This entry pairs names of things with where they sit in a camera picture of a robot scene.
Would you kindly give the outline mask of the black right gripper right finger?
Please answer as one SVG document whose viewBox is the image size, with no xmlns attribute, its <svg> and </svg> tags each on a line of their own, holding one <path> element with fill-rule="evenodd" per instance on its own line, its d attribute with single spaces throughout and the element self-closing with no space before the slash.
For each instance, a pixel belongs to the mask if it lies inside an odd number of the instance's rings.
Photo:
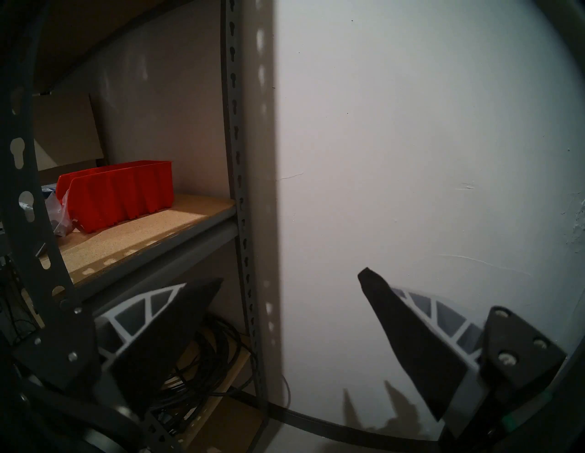
<svg viewBox="0 0 585 453">
<path fill-rule="evenodd" d="M 566 353 L 520 315 L 489 309 L 482 325 L 446 301 L 391 286 L 364 268 L 362 292 L 436 421 L 442 451 L 481 451 L 513 432 L 511 416 L 552 383 Z"/>
</svg>

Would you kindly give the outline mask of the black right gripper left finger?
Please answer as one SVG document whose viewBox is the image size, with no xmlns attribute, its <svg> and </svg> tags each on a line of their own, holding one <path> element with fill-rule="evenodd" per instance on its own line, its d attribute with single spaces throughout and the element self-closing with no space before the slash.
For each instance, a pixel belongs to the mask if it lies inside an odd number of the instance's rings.
<svg viewBox="0 0 585 453">
<path fill-rule="evenodd" d="M 13 357 L 59 394 L 57 406 L 143 417 L 201 325 L 223 279 L 151 290 L 99 316 L 76 308 L 18 345 Z"/>
</svg>

